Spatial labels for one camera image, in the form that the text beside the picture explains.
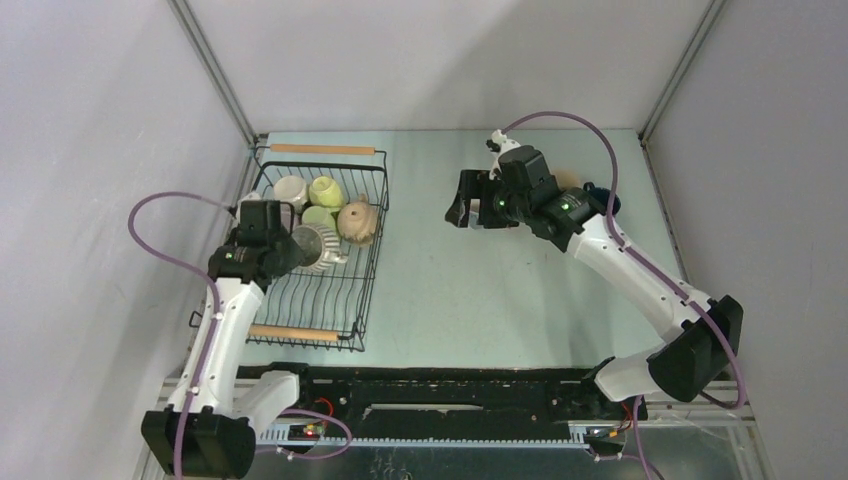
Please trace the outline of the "white ribbed mug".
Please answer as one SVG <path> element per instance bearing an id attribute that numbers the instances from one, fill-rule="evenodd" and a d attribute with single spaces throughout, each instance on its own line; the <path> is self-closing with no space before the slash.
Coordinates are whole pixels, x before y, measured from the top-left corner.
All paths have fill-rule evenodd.
<path id="1" fill-rule="evenodd" d="M 300 270 L 323 273 L 348 262 L 348 256 L 341 248 L 340 237 L 326 225 L 299 225 L 292 230 L 291 237 L 304 254 Z"/>

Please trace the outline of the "seashell coral print mug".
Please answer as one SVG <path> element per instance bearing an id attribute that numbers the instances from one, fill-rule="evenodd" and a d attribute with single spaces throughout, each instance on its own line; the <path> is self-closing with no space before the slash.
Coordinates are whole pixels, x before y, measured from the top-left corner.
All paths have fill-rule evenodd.
<path id="1" fill-rule="evenodd" d="M 560 191 L 565 191 L 571 188 L 581 188 L 583 186 L 583 182 L 579 175 L 571 170 L 556 169 L 552 171 L 552 175 L 554 176 Z"/>

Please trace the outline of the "dark blue mug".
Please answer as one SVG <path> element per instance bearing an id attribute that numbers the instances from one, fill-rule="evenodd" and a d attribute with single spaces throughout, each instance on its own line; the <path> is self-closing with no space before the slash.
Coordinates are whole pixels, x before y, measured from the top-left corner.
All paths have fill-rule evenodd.
<path id="1" fill-rule="evenodd" d="M 622 206 L 621 200 L 617 195 L 613 195 L 610 189 L 596 186 L 593 182 L 586 182 L 583 189 L 605 207 L 608 206 L 610 198 L 613 198 L 612 215 L 616 216 L 619 213 Z"/>

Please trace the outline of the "light green cup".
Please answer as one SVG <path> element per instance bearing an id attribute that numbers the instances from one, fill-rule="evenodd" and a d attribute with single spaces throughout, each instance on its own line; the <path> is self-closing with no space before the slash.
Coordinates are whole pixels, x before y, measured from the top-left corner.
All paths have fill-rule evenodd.
<path id="1" fill-rule="evenodd" d="M 301 223 L 303 225 L 324 225 L 327 228 L 336 231 L 336 219 L 333 213 L 326 207 L 313 205 L 306 208 L 301 214 Z"/>

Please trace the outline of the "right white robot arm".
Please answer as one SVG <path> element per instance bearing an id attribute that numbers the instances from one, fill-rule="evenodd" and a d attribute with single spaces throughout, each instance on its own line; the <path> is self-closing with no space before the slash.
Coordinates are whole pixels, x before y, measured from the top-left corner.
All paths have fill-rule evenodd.
<path id="1" fill-rule="evenodd" d="M 528 226 L 614 286 L 663 342 L 602 362 L 594 383 L 581 392 L 585 411 L 606 418 L 623 400 L 640 395 L 663 392 L 690 402 L 704 394 L 738 352 L 744 315 L 739 302 L 729 295 L 712 298 L 653 264 L 590 191 L 561 188 L 534 147 L 504 150 L 496 163 L 492 170 L 461 171 L 446 221 L 458 228 Z"/>

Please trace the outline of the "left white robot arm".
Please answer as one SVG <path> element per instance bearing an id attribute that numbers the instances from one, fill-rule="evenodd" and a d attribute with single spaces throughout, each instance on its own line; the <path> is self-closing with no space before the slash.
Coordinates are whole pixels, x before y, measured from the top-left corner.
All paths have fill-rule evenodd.
<path id="1" fill-rule="evenodd" d="M 287 207 L 244 200 L 230 208 L 236 224 L 207 267 L 187 267 L 207 286 L 201 323 L 165 407 L 146 412 L 141 424 L 148 448 L 175 479 L 243 478 L 259 434 L 283 411 L 299 417 L 315 406 L 315 388 L 288 371 L 266 372 L 247 393 L 235 393 L 246 341 L 269 286 L 304 258 L 283 224 Z"/>

